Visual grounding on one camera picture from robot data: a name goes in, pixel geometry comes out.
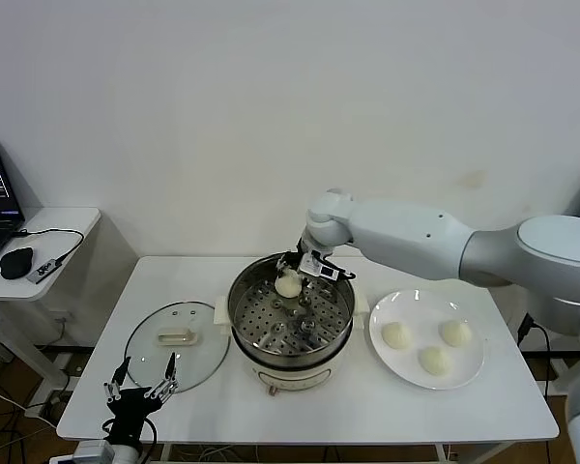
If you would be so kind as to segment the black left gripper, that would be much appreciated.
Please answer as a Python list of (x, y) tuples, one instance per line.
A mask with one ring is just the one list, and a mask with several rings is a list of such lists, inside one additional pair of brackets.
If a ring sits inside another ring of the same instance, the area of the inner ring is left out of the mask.
[(175, 352), (171, 353), (163, 378), (153, 387), (121, 391), (129, 371), (130, 358), (125, 357), (115, 369), (109, 382), (103, 383), (107, 407), (113, 414), (113, 423), (106, 437), (108, 442), (139, 442), (145, 420), (158, 411), (162, 400), (178, 388)]

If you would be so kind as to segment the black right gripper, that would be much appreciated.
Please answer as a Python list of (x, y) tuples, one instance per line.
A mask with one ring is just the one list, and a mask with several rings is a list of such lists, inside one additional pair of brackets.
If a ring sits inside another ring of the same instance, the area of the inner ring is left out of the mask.
[[(331, 256), (334, 249), (317, 242), (310, 235), (302, 235), (297, 243), (297, 250), (289, 253), (282, 253), (278, 258), (275, 269), (277, 276), (283, 276), (287, 270), (296, 271), (305, 255), (313, 257), (322, 264), (330, 265), (328, 257)], [(312, 287), (314, 278), (310, 275), (300, 275), (301, 292), (305, 292)]]

